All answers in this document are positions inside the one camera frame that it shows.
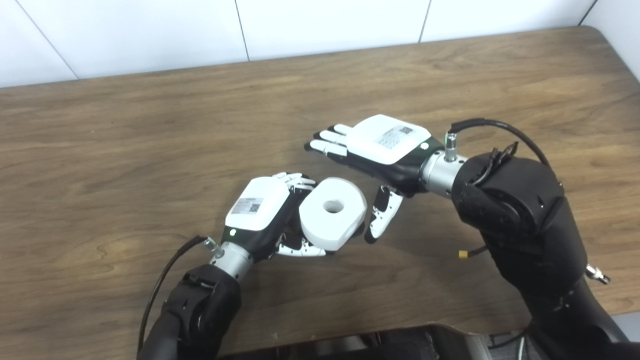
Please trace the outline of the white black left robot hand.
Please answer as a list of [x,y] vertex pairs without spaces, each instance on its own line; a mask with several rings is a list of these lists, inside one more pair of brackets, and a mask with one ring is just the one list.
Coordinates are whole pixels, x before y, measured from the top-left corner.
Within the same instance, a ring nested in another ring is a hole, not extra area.
[[300,221],[300,205],[317,184],[299,172],[253,178],[226,215],[222,243],[242,248],[253,264],[278,253],[326,256],[306,239]]

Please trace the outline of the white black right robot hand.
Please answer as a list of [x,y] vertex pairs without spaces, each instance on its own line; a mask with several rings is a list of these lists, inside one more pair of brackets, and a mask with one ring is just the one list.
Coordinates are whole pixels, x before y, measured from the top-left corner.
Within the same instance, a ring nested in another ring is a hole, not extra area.
[[374,244],[386,231],[406,198],[429,191],[425,168],[444,144],[419,125],[377,114],[355,126],[336,124],[316,132],[304,144],[306,152],[381,182],[365,241]]

